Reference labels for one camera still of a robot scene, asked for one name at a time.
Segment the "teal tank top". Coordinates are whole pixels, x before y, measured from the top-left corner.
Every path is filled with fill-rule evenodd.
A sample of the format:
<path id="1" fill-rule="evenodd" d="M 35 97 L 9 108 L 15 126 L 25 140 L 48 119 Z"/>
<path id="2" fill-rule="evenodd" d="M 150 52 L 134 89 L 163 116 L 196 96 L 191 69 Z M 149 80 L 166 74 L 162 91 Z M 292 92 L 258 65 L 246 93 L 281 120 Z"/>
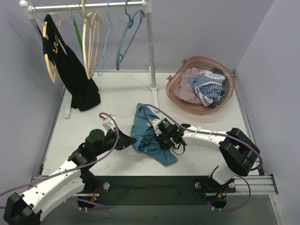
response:
<path id="1" fill-rule="evenodd" d="M 159 143 L 154 138 L 154 130 L 147 125 L 147 119 L 155 120 L 158 118 L 149 107 L 144 107 L 142 103 L 137 104 L 134 123 L 130 132 L 130 136 L 136 139 L 132 146 L 134 150 L 146 154 L 161 165 L 170 166 L 177 163 L 178 159 L 171 152 L 160 148 Z"/>

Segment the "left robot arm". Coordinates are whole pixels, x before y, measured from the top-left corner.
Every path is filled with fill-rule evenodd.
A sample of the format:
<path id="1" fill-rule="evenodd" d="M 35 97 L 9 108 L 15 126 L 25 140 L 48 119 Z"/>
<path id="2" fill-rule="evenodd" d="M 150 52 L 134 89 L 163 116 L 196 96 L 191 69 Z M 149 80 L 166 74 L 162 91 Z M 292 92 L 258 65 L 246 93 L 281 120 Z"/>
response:
<path id="1" fill-rule="evenodd" d="M 123 150 L 136 140 L 121 131 L 90 131 L 85 141 L 50 176 L 22 194 L 13 193 L 4 208 L 3 219 L 9 225 L 38 225 L 53 209 L 71 196 L 97 188 L 98 181 L 90 168 L 97 157 L 114 149 Z"/>

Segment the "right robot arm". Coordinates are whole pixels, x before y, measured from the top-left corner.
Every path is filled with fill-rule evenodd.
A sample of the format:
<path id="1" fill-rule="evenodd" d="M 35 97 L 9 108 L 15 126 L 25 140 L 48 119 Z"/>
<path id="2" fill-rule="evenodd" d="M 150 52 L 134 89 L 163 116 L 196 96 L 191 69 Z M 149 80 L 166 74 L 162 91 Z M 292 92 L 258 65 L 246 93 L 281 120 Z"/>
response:
<path id="1" fill-rule="evenodd" d="M 155 119 L 151 125 L 154 137 L 163 150 L 200 146 L 221 153 L 224 163 L 198 184 L 198 188 L 205 194 L 231 192 L 234 177 L 248 176 L 260 156 L 260 150 L 238 128 L 227 132 L 208 131 L 189 124 L 172 124 L 166 118 Z"/>

